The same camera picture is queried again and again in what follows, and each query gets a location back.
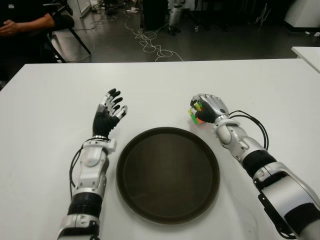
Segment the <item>robot left hand black silver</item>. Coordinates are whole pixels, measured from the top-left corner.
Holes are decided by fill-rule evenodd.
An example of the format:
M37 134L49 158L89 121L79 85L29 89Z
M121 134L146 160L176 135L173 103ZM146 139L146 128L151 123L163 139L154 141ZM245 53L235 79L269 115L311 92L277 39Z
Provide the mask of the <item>robot left hand black silver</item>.
M108 138L109 133L113 130L120 120L127 114L128 107L120 106L123 100L119 97L120 90L113 88L109 90L99 102L92 124L92 136L102 136Z

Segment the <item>robot right hand black silver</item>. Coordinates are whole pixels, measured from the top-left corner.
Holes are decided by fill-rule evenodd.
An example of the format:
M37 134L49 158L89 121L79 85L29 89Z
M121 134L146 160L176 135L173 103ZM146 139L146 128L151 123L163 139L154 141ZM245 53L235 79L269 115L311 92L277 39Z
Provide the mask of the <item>robot right hand black silver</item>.
M217 120L227 119L230 115L224 102L212 94L199 93L190 101L190 111L199 120L214 124Z

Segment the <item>person's bare hand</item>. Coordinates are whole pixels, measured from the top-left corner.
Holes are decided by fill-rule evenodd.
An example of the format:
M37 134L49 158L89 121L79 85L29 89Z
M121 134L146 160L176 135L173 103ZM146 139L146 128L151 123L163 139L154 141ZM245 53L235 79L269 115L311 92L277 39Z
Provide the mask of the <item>person's bare hand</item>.
M17 35L20 32L19 24L12 21L12 20L6 20L3 23L3 26L0 28L0 36L1 37L10 37Z

